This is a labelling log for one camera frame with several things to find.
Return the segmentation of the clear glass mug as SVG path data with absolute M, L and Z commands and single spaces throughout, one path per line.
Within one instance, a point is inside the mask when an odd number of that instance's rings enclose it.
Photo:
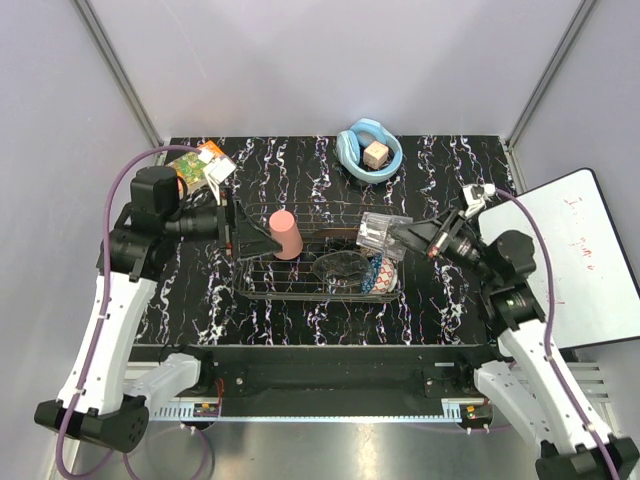
M 390 229 L 412 222 L 411 217 L 365 212 L 361 217 L 356 244 L 381 253 L 384 258 L 402 261 L 406 248 L 391 236 Z

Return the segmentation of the pink plastic cup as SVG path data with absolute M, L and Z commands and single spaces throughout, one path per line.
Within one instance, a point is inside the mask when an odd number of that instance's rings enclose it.
M 278 210 L 269 217 L 271 236 L 282 247 L 275 256 L 280 260 L 293 260 L 303 250 L 303 240 L 294 215 L 287 210 Z

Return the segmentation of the orange patterned white bowl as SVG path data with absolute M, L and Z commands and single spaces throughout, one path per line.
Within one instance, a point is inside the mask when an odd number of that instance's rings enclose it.
M 397 278 L 397 268 L 394 262 L 388 258 L 383 258 L 371 293 L 386 294 L 391 292 L 397 284 Z

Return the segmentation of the red floral plate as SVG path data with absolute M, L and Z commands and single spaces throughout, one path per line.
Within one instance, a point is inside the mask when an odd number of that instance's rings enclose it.
M 312 232 L 311 237 L 355 240 L 358 236 L 358 231 L 358 228 L 325 228 Z

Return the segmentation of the grey wire dish rack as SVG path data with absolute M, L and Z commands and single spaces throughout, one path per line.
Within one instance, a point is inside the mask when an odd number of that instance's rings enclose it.
M 330 294 L 311 272 L 319 257 L 338 251 L 358 251 L 356 239 L 312 238 L 311 233 L 325 228 L 359 228 L 365 212 L 398 215 L 400 209 L 391 205 L 359 204 L 345 201 L 287 203 L 253 203 L 244 207 L 251 220 L 269 229 L 269 217 L 278 210 L 291 212 L 303 240 L 303 250 L 293 260 L 280 260 L 273 254 L 252 260 L 238 260 L 234 265 L 235 290 L 250 298 L 261 300 L 389 302 L 399 296 L 396 286 L 386 294 Z

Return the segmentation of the clear glass plate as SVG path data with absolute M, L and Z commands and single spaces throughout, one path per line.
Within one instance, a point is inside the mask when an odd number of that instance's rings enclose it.
M 316 259 L 311 272 L 330 294 L 366 294 L 370 260 L 358 251 L 338 251 Z

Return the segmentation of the blue triangle patterned bowl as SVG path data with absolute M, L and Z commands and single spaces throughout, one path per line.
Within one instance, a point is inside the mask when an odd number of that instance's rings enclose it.
M 366 273 L 363 276 L 361 282 L 361 292 L 363 294 L 370 294 L 377 282 L 377 278 L 380 274 L 380 270 L 383 264 L 383 256 L 381 253 L 376 253 L 369 261 L 369 266 Z

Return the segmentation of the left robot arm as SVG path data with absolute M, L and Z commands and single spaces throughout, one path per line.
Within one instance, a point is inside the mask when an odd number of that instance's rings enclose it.
M 168 347 L 159 364 L 132 383 L 125 373 L 141 317 L 181 240 L 205 240 L 235 259 L 270 255 L 282 246 L 251 221 L 239 203 L 186 207 L 185 184 L 175 170 L 139 170 L 131 200 L 108 225 L 97 262 L 96 299 L 71 373 L 56 399 L 38 404 L 34 420 L 57 432 L 129 453 L 142 440 L 150 417 L 183 392 L 208 394 L 215 386 L 211 352 Z

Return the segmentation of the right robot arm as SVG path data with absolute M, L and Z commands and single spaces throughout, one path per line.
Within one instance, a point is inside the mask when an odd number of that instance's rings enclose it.
M 528 277 L 536 269 L 533 239 L 507 230 L 485 244 L 454 209 L 432 220 L 395 226 L 391 236 L 430 259 L 445 257 L 481 282 L 486 316 L 504 353 L 467 360 L 454 371 L 466 396 L 482 394 L 533 449 L 540 479 L 627 479 L 639 461 L 594 410 L 550 335 Z

